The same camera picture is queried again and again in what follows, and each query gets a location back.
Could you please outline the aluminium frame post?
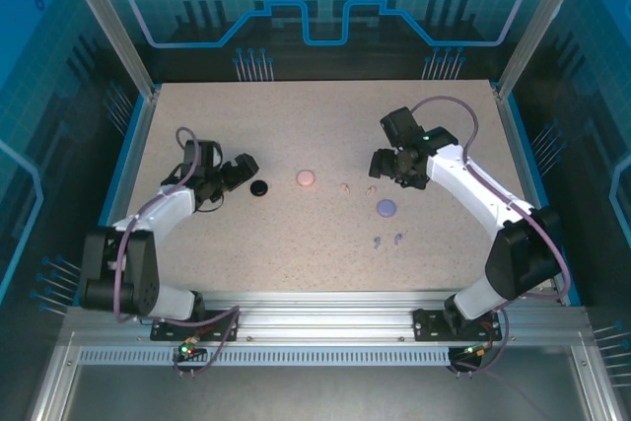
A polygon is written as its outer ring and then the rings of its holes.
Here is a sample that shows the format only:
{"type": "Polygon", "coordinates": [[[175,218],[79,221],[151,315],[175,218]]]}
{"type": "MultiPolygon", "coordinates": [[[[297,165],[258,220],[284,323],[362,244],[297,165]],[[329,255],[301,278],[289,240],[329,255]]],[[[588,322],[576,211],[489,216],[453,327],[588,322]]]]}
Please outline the aluminium frame post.
{"type": "Polygon", "coordinates": [[[155,96],[155,86],[131,37],[110,0],[85,0],[134,86],[146,101],[155,96]]]}
{"type": "Polygon", "coordinates": [[[498,81],[496,97],[500,101],[508,99],[564,1],[540,0],[498,81]]]}

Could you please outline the blue table side strip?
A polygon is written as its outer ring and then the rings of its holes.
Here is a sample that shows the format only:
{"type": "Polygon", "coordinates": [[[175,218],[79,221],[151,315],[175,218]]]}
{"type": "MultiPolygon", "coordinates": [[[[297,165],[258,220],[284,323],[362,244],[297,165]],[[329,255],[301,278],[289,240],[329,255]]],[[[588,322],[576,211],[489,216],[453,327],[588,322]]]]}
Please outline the blue table side strip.
{"type": "Polygon", "coordinates": [[[98,219],[88,228],[89,232],[108,227],[126,215],[154,110],[154,103],[138,96],[108,180],[105,201],[98,219]]]}
{"type": "Polygon", "coordinates": [[[526,133],[524,120],[513,95],[506,99],[505,115],[505,132],[525,200],[538,208],[548,206],[549,199],[526,133]]]}

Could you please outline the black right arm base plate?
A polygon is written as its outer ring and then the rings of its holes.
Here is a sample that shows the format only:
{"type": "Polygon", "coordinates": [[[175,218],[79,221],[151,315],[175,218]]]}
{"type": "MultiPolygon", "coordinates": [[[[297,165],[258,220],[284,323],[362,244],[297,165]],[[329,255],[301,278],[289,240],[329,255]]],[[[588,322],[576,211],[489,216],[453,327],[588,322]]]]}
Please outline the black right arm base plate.
{"type": "Polygon", "coordinates": [[[417,342],[500,341],[503,338],[498,316],[489,312],[473,320],[448,310],[418,309],[412,313],[417,342]]]}

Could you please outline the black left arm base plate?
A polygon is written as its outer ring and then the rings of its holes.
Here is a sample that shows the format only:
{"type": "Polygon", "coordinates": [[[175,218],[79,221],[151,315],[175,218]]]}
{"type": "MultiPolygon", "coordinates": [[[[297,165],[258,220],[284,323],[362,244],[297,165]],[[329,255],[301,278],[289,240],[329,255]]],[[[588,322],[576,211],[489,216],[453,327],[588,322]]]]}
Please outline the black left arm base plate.
{"type": "Polygon", "coordinates": [[[184,327],[167,322],[154,322],[152,324],[150,339],[158,342],[183,342],[185,339],[197,336],[202,342],[220,342],[226,330],[229,330],[227,340],[236,341],[238,335],[239,319],[230,312],[227,316],[210,324],[195,327],[184,327]]]}

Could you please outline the aluminium mounting beam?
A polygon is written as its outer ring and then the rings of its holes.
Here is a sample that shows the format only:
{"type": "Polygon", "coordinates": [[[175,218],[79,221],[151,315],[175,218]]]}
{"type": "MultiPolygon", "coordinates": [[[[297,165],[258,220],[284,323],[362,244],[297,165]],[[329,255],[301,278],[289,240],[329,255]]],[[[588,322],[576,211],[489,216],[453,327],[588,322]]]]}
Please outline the aluminium mounting beam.
{"type": "MultiPolygon", "coordinates": [[[[239,306],[240,346],[394,346],[414,341],[412,313],[439,310],[450,291],[207,292],[207,308],[239,306]]],[[[507,308],[511,347],[594,342],[587,312],[520,299],[507,308]]]]}

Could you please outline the grey metal tray panel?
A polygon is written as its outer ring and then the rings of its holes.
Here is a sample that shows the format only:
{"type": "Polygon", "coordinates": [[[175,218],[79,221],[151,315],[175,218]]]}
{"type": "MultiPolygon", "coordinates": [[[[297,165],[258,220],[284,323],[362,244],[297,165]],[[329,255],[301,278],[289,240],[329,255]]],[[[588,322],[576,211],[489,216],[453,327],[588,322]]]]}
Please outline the grey metal tray panel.
{"type": "Polygon", "coordinates": [[[565,357],[443,368],[83,368],[64,421],[588,421],[565,357]]]}

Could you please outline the connector with indicator lights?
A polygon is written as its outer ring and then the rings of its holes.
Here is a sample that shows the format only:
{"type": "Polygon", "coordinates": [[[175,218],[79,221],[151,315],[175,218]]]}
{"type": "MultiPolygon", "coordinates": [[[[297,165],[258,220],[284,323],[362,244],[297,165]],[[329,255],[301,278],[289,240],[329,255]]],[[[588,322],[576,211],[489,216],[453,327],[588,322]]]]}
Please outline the connector with indicator lights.
{"type": "Polygon", "coordinates": [[[484,341],[466,347],[461,355],[465,358],[469,357],[482,357],[493,348],[493,341],[484,341]]]}
{"type": "Polygon", "coordinates": [[[206,353],[203,348],[198,348],[197,345],[200,342],[200,337],[193,335],[187,337],[179,346],[176,352],[175,360],[178,363],[187,362],[193,360],[195,357],[199,357],[206,353]]]}

